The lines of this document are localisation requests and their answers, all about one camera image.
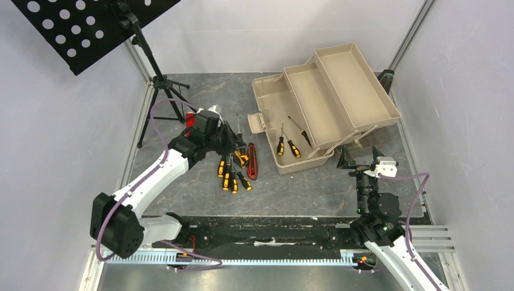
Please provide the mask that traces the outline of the beige plastic tool box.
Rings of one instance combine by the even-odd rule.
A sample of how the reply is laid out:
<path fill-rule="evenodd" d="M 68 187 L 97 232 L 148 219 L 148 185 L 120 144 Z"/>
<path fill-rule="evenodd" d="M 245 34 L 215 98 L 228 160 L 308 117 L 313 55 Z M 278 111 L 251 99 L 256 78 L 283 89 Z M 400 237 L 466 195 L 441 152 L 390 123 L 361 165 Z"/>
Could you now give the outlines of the beige plastic tool box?
<path fill-rule="evenodd" d="M 374 130 L 394 125 L 401 118 L 353 42 L 318 48 L 304 64 L 254 79 L 252 89 L 258 111 L 248 117 L 250 129 L 266 135 L 282 175 L 319 167 L 337 147 L 359 144 Z M 307 132 L 312 147 L 288 116 Z M 299 159 L 285 137 L 284 154 L 276 154 L 282 124 L 301 152 Z"/>

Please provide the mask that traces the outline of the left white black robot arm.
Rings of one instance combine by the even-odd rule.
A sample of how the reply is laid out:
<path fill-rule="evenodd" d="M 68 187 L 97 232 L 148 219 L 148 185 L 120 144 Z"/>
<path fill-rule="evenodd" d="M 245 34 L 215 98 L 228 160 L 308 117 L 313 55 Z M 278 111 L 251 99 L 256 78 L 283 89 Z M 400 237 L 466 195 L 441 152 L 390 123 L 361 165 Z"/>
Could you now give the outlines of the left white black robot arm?
<path fill-rule="evenodd" d="M 144 218 L 143 214 L 174 180 L 188 172 L 208 152 L 228 155 L 239 147 L 240 140 L 213 105 L 199 109 L 195 123 L 166 144 L 159 158 L 132 182 L 108 195 L 100 193 L 93 200 L 90 236 L 96 240 L 99 260 L 101 249 L 128 258 L 141 246 L 169 241 L 175 247 L 189 243 L 190 231 L 177 215 Z"/>

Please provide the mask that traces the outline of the screwdriver yellow black sideways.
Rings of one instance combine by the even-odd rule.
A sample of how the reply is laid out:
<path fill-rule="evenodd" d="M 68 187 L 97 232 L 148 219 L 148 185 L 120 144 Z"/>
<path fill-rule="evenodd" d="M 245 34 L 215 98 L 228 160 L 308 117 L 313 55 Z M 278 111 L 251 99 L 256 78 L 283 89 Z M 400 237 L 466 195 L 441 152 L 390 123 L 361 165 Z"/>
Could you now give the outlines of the screwdriver yellow black sideways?
<path fill-rule="evenodd" d="M 280 136 L 279 136 L 279 139 L 278 139 L 278 146 L 277 146 L 277 149 L 276 149 L 276 154 L 278 156 L 282 156 L 284 154 L 284 149 L 285 149 L 285 145 L 284 145 L 284 124 L 281 125 L 281 132 L 280 132 Z"/>

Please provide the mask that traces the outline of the screwdriver yellow black extra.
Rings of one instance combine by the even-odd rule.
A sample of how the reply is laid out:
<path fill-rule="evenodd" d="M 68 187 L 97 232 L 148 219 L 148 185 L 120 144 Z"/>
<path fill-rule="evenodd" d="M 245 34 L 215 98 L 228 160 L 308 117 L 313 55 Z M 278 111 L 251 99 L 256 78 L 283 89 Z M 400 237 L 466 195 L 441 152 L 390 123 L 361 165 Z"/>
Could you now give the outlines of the screwdriver yellow black extra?
<path fill-rule="evenodd" d="M 293 143 L 293 141 L 287 136 L 287 134 L 284 132 L 284 137 L 287 140 L 287 143 L 290 147 L 290 150 L 293 154 L 293 156 L 297 159 L 301 157 L 301 152 L 299 151 L 299 148 Z"/>

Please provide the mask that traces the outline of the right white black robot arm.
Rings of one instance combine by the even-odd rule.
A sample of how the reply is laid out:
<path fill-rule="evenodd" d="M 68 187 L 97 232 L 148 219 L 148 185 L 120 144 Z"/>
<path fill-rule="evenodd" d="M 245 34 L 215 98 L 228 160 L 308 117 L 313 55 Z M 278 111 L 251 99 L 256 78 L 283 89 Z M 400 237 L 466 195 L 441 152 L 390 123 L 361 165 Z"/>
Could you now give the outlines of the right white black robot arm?
<path fill-rule="evenodd" d="M 359 218 L 350 224 L 350 240 L 357 247 L 374 253 L 404 290 L 448 290 L 448 287 L 429 269 L 412 243 L 410 219 L 399 220 L 402 211 L 396 194 L 380 192 L 380 179 L 408 181 L 422 178 L 417 191 L 421 195 L 429 173 L 398 176 L 398 162 L 385 156 L 377 146 L 372 147 L 373 161 L 357 164 L 345 146 L 341 149 L 337 167 L 348 170 L 356 179 Z"/>

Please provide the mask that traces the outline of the screwdriver black handle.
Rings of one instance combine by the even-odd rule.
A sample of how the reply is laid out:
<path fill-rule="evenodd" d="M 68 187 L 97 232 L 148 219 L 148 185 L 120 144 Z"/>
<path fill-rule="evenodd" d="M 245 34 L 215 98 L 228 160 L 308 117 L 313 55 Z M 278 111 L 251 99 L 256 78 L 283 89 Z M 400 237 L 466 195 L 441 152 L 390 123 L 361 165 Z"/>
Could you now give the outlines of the screwdriver black handle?
<path fill-rule="evenodd" d="M 291 117 L 291 116 L 288 116 L 288 119 L 298 128 L 298 130 L 300 131 L 300 134 L 304 137 L 304 139 L 306 140 L 307 144 L 312 147 L 312 143 L 309 139 L 309 136 L 307 134 L 307 132 Z"/>

